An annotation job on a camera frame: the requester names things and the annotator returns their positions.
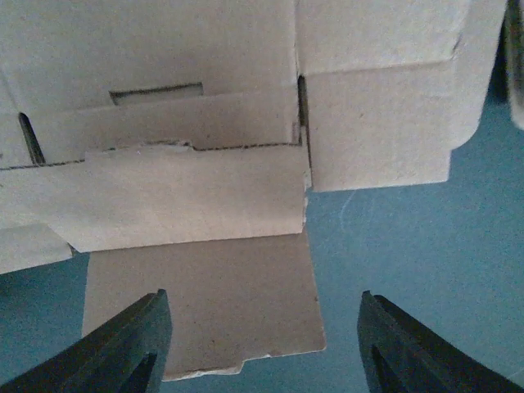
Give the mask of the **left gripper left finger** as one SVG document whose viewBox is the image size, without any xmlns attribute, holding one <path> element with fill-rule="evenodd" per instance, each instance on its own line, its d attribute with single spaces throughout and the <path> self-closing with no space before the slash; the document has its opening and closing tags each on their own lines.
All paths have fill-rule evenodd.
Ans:
<svg viewBox="0 0 524 393">
<path fill-rule="evenodd" d="M 168 296 L 148 293 L 2 392 L 158 392 L 171 341 Z"/>
</svg>

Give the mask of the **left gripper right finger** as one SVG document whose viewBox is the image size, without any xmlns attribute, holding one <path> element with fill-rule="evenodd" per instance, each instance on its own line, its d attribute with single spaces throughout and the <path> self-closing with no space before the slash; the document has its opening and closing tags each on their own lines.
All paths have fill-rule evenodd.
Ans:
<svg viewBox="0 0 524 393">
<path fill-rule="evenodd" d="M 371 392 L 522 392 L 386 297 L 362 294 L 359 352 Z"/>
</svg>

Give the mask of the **cardboard box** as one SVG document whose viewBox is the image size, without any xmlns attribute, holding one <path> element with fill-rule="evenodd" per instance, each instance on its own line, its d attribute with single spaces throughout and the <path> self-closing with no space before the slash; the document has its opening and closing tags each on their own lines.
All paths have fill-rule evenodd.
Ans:
<svg viewBox="0 0 524 393">
<path fill-rule="evenodd" d="M 306 191 L 443 183 L 504 1 L 4 1 L 1 270 L 168 292 L 166 381 L 325 346 Z"/>
</svg>

